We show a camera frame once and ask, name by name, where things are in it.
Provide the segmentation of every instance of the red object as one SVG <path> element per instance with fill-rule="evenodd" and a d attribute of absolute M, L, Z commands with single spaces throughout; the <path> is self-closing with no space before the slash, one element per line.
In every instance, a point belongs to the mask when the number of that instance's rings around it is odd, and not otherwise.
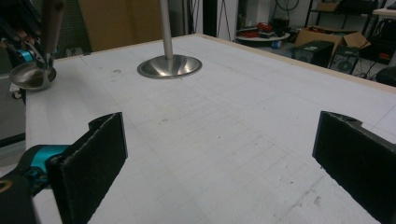
<path fill-rule="evenodd" d="M 272 26 L 265 22 L 257 23 L 256 27 L 257 27 L 257 29 L 259 29 L 259 31 L 262 31 L 262 32 L 272 32 L 273 31 Z"/>
<path fill-rule="evenodd" d="M 379 58 L 390 60 L 390 55 L 387 53 L 379 53 Z"/>
<path fill-rule="evenodd" d="M 254 37 L 259 37 L 259 31 L 257 30 L 241 31 L 238 35 L 246 38 L 254 38 Z"/>

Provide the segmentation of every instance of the round metal base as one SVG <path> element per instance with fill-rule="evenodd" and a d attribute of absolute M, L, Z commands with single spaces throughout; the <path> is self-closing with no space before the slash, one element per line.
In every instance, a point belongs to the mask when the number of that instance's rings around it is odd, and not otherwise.
<path fill-rule="evenodd" d="M 192 75 L 202 68 L 202 63 L 192 57 L 174 55 L 173 59 L 160 56 L 141 63 L 137 72 L 144 77 L 169 79 Z"/>
<path fill-rule="evenodd" d="M 16 66 L 9 73 L 9 79 L 12 83 L 21 89 L 28 91 L 41 91 L 50 86 L 55 79 L 56 71 L 54 68 L 43 70 L 35 63 L 23 63 Z"/>

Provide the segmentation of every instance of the wooden panel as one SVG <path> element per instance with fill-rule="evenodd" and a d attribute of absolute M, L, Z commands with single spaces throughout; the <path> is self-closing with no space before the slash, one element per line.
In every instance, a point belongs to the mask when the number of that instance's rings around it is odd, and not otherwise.
<path fill-rule="evenodd" d="M 162 38 L 158 0 L 78 0 L 93 51 Z"/>

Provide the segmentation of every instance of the white tabletop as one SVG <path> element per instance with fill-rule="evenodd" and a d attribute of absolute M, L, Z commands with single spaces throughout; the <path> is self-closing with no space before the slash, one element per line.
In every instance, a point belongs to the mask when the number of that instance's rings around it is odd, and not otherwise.
<path fill-rule="evenodd" d="M 90 223 L 377 223 L 312 149 L 321 110 L 396 142 L 394 88 L 205 36 L 174 39 L 174 53 L 202 70 L 141 77 L 163 54 L 154 42 L 56 61 L 52 86 L 27 95 L 27 147 L 72 144 L 123 113 L 129 158 Z M 61 223 L 50 190 L 35 205 Z"/>

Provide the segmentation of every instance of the cardboard box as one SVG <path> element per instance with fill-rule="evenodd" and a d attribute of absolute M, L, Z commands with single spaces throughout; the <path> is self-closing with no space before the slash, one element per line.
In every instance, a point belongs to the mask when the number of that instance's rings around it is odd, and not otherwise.
<path fill-rule="evenodd" d="M 370 42 L 357 31 L 337 30 L 329 27 L 310 27 L 302 29 L 297 35 L 295 46 L 301 46 L 313 40 L 331 41 L 334 43 L 332 55 L 339 45 L 346 45 L 358 49 L 370 46 Z"/>
<path fill-rule="evenodd" d="M 317 11 L 335 11 L 338 8 L 338 3 L 318 3 Z"/>
<path fill-rule="evenodd" d="M 93 51 L 162 39 L 158 0 L 78 0 Z"/>

